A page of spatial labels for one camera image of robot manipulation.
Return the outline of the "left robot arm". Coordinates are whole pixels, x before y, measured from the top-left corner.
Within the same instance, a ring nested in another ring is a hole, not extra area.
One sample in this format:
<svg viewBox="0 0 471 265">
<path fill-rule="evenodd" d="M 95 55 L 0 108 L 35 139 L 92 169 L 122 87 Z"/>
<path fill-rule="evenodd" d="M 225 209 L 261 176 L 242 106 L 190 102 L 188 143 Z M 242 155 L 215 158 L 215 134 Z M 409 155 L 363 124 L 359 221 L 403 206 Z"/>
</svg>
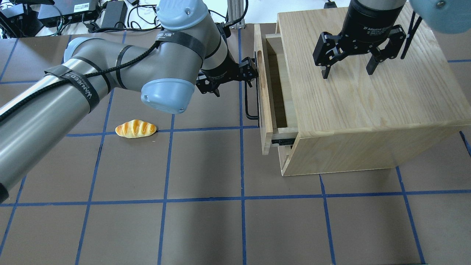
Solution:
<svg viewBox="0 0 471 265">
<path fill-rule="evenodd" d="M 114 88 L 140 92 L 153 109 L 181 114 L 199 89 L 219 96 L 227 82 L 258 77 L 254 59 L 237 63 L 224 25 L 202 0 L 161 0 L 161 28 L 149 48 L 75 38 L 64 63 L 1 108 L 1 201 Z"/>
</svg>

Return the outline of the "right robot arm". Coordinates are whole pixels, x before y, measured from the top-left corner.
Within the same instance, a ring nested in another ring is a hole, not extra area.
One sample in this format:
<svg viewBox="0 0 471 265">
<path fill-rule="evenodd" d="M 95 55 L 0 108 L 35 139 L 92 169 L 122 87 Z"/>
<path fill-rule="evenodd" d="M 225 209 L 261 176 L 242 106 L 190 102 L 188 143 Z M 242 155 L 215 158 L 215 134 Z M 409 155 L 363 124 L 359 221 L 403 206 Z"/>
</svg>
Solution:
<svg viewBox="0 0 471 265">
<path fill-rule="evenodd" d="M 333 64 L 348 56 L 370 53 L 366 66 L 370 75 L 386 59 L 398 55 L 404 59 L 422 21 L 445 34 L 470 29 L 469 0 L 411 0 L 413 11 L 407 31 L 396 23 L 405 3 L 404 0 L 352 0 L 340 33 L 322 32 L 313 51 L 314 62 L 321 67 L 323 78 L 328 78 Z"/>
</svg>

